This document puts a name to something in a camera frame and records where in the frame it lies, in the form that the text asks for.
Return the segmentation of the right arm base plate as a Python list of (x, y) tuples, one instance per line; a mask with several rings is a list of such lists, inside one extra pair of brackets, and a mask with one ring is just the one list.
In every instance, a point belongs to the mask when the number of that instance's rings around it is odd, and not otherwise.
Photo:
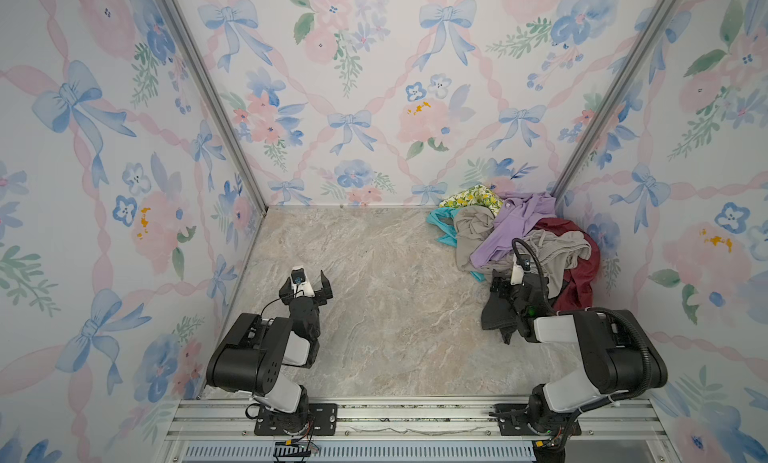
[(533, 436), (551, 438), (561, 435), (568, 421), (567, 414), (539, 414), (527, 404), (500, 403), (489, 412), (498, 424), (502, 436)]

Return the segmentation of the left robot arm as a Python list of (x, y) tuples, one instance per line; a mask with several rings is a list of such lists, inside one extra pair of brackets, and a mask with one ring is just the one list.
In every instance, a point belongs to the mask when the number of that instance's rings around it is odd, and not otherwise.
[(277, 300), (287, 317), (265, 318), (242, 313), (213, 352), (206, 383), (231, 392), (250, 394), (259, 406), (256, 429), (303, 434), (316, 421), (305, 387), (282, 374), (284, 366), (310, 368), (321, 335), (320, 308), (333, 298), (325, 274), (315, 290), (302, 267), (292, 269)]

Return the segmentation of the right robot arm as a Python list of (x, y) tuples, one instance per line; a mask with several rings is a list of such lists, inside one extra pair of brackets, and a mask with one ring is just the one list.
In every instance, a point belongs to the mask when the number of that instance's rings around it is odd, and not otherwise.
[(498, 404), (490, 414), (501, 430), (543, 435), (545, 447), (554, 448), (576, 431), (579, 416), (664, 386), (668, 370), (631, 311), (555, 311), (545, 289), (532, 273), (493, 273), (481, 326), (499, 331), (505, 343), (519, 335), (528, 343), (577, 346), (579, 368), (537, 385), (525, 405)]

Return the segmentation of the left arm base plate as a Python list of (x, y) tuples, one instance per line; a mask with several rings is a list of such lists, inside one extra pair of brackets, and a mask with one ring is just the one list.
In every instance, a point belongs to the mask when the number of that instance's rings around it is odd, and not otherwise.
[(246, 412), (254, 420), (256, 436), (334, 436), (338, 409), (335, 403), (300, 403), (294, 413), (284, 413), (265, 406), (259, 406), (256, 416), (252, 416), (249, 409)]

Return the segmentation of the maroon cloth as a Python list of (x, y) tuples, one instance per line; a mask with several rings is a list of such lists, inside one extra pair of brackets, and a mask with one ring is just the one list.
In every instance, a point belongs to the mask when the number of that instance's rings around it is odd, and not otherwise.
[(577, 266), (564, 271), (563, 287), (554, 300), (554, 309), (561, 311), (581, 310), (593, 306), (592, 283), (597, 278), (600, 266), (600, 250), (594, 239), (570, 220), (552, 217), (540, 219), (534, 226), (557, 236), (571, 231), (580, 233), (591, 247), (591, 255), (579, 257)]

